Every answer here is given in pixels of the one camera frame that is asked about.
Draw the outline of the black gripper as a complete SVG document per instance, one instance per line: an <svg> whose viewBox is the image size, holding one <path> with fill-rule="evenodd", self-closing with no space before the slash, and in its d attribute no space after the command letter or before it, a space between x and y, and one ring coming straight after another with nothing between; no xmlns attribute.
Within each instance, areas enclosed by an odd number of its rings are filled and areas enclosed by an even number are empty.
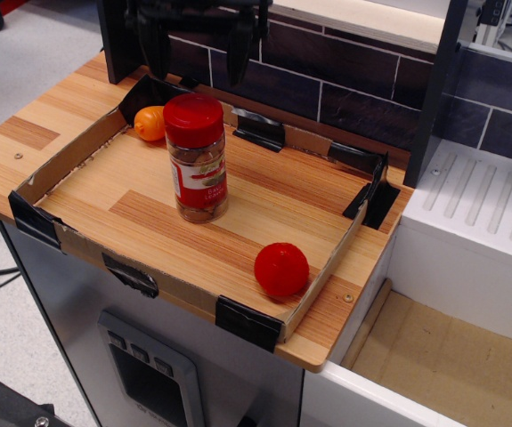
<svg viewBox="0 0 512 427"><path fill-rule="evenodd" d="M167 31L229 33L226 70L231 87L241 84L257 31L267 31L273 1L127 1L127 28L138 32L150 72L167 76L171 44Z"/></svg>

